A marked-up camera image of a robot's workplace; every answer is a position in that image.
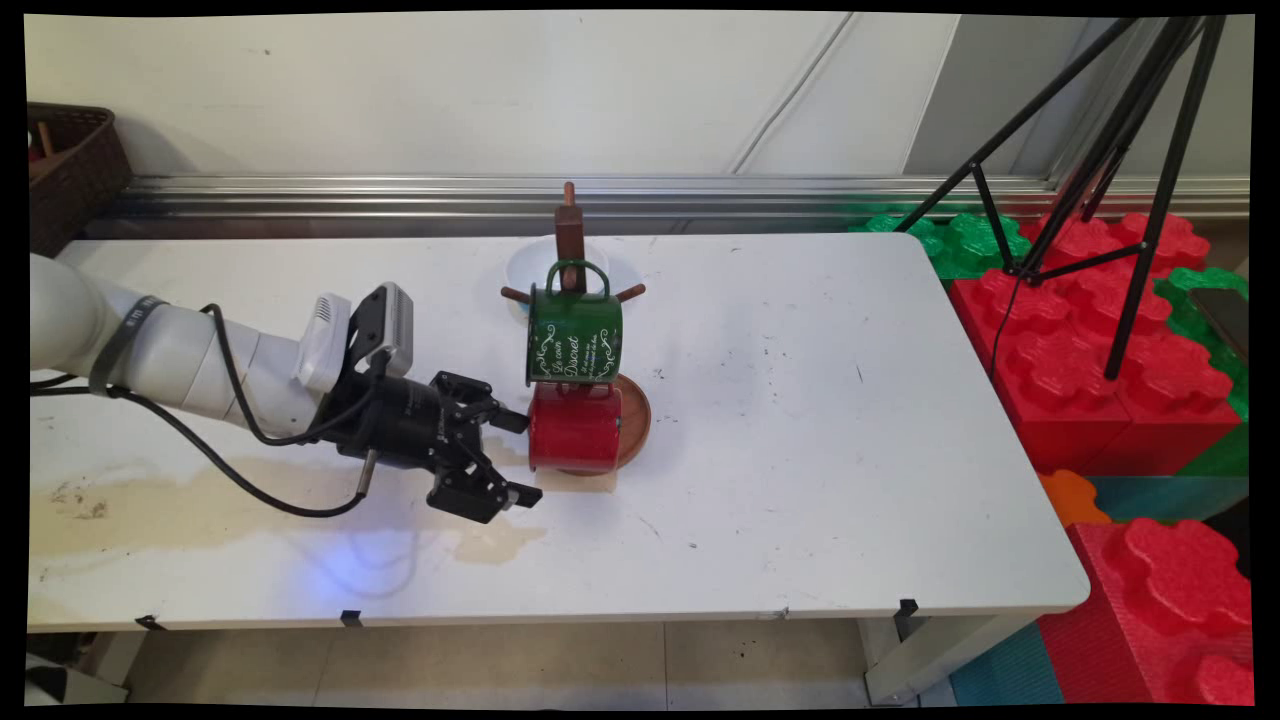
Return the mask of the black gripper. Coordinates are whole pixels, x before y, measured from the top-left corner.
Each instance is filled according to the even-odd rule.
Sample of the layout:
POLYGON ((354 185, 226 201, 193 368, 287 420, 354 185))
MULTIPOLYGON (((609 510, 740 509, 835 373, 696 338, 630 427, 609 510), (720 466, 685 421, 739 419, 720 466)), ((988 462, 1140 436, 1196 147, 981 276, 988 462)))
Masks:
POLYGON ((480 425, 525 433, 530 416, 508 409, 484 380, 438 372, 424 384, 406 377, 347 372, 320 404, 320 438, 348 457, 433 473, 428 506, 488 524, 516 506, 535 507, 543 491, 507 480, 484 454, 480 425))

